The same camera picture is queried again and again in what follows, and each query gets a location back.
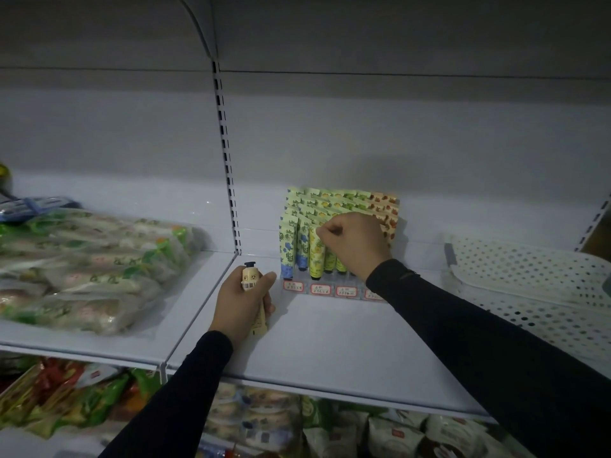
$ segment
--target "person's right hand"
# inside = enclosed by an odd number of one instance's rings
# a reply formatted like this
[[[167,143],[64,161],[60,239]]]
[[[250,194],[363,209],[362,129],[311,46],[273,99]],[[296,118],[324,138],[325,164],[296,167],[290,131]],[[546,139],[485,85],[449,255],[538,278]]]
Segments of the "person's right hand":
[[[363,281],[380,263],[392,259],[380,222],[372,215],[357,212],[336,215],[319,226],[316,233],[341,263]]]

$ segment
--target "lower shelf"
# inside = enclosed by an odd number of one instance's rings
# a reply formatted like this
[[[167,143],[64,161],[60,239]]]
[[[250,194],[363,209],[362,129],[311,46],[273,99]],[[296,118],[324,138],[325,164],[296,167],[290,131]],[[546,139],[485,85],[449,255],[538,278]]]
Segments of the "lower shelf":
[[[278,259],[241,256],[233,266],[247,259],[263,273],[280,275]],[[442,285],[439,272],[422,272],[422,277]],[[180,366],[208,329],[217,292],[170,357],[170,369]],[[295,294],[282,289],[282,280],[271,297],[277,310],[269,332],[246,341],[226,377],[353,402],[487,417],[388,304]]]
[[[122,335],[55,331],[0,320],[0,350],[156,369],[178,344],[233,256],[227,252],[199,254],[163,302]]]

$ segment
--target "hand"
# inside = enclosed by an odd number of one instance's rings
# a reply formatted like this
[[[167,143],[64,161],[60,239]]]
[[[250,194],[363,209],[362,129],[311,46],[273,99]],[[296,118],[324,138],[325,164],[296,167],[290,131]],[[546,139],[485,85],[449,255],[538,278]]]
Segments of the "hand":
[[[225,282],[221,284],[219,296],[216,299],[216,309],[209,331],[220,331],[229,338],[233,350],[244,342],[250,333],[259,312],[259,304],[263,299],[265,317],[269,317],[276,308],[271,303],[269,290],[276,281],[276,274],[270,272],[259,278],[250,291],[242,289],[242,270],[240,266],[233,270]]]
[[[392,259],[380,222],[373,215],[357,212],[336,215],[319,226],[316,233],[341,263],[363,281],[380,263]]]

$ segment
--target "display rack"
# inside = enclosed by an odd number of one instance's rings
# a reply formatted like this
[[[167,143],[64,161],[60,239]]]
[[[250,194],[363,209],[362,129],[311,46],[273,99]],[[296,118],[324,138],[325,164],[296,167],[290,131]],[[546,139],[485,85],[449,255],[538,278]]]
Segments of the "display rack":
[[[126,337],[2,323],[0,347],[171,373],[228,269],[248,256],[279,272],[289,185],[397,194],[394,256],[446,289],[444,234],[574,250],[600,219],[604,2],[213,0],[212,26],[202,1],[0,11],[0,145],[15,192],[192,223],[209,249],[174,304]],[[387,304],[280,285],[270,332],[234,356],[229,380],[486,417]]]

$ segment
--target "white back panel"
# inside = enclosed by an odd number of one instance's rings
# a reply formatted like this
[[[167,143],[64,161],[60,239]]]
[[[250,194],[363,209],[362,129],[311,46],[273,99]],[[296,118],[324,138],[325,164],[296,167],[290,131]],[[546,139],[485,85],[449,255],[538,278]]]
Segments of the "white back panel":
[[[211,73],[4,70],[0,102],[17,195],[194,223],[235,249]]]
[[[225,71],[611,77],[606,0],[219,0]]]
[[[3,3],[0,67],[211,70],[178,0]]]
[[[221,76],[246,253],[276,255],[288,185],[398,194],[395,254],[436,269],[446,232],[572,250],[611,190],[604,82]]]

